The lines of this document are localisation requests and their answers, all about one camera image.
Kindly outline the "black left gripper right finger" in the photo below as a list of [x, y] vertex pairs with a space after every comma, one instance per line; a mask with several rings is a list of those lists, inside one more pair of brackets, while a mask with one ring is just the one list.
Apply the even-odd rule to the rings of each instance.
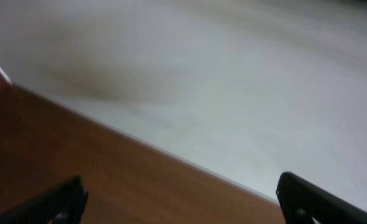
[[367, 212], [291, 172], [281, 174], [276, 195], [287, 224], [367, 224]]

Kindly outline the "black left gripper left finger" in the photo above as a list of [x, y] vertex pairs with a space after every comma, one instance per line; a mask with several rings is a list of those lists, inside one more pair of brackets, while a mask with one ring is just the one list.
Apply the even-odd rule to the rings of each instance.
[[0, 214], [0, 224], [79, 224], [87, 201], [88, 192], [76, 175]]

